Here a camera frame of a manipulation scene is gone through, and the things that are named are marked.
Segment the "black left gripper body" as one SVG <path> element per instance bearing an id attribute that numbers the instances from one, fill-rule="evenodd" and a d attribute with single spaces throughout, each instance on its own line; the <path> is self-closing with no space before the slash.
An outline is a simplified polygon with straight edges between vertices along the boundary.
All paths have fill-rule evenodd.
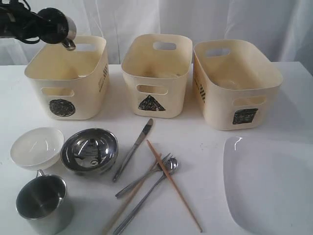
<path id="1" fill-rule="evenodd" d="M 31 10 L 27 1 L 0 2 L 0 37 L 14 38 L 25 44 L 40 41 L 42 17 Z"/>

